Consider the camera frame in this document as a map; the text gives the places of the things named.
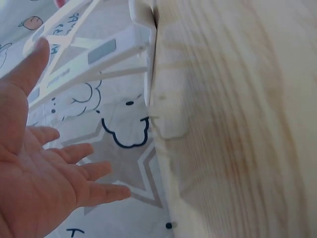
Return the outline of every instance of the pink fruit print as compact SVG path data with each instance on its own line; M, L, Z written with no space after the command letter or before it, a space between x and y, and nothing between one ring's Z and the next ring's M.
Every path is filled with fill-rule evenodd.
M26 29L30 31L34 31L40 28L43 25L43 20L38 16L31 16L28 19L22 21L19 27L24 26Z

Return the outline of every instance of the cartoon print fabric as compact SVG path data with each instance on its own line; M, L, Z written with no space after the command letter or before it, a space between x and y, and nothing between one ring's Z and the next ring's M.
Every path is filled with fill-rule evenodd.
M5 9L0 14L0 77L23 59L25 41L57 10L51 0L8 0ZM70 14L51 34L67 35L81 15L82 10ZM128 0L104 0L82 26L80 36L104 39L129 24ZM51 61L59 46L50 47ZM61 64L73 53L67 53ZM110 161L114 172L99 182L124 184L132 191L132 197L123 202L75 210L48 238L174 237L165 228L171 220L143 86L143 75L138 74L80 83L29 113L28 125L60 131L60 139L46 148L92 143L95 153L79 164Z

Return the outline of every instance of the black dot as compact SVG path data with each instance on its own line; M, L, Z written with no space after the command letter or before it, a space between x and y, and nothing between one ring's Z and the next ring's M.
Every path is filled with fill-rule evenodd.
M168 223L166 223L165 227L166 227L166 229L169 229L169 230L170 230L170 229L173 228L173 225L172 225L171 222L168 222Z
M130 105L133 105L134 104L134 102L132 102L132 101L130 101L130 102L127 102L127 103L125 103L127 106L130 106Z

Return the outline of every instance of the light wood surface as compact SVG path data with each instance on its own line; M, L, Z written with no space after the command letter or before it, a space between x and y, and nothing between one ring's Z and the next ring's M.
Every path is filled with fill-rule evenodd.
M317 237L317 1L156 0L176 238Z

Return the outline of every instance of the hand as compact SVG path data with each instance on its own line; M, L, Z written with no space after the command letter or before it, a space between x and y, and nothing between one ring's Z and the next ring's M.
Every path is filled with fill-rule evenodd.
M42 238L76 208L131 196L130 189L99 184L108 162L76 163L93 153L90 144L43 149L59 138L50 127L26 127L27 95L49 59L49 44L35 50L0 80L0 237Z
M58 8L61 8L65 5L65 0L54 0L54 2Z

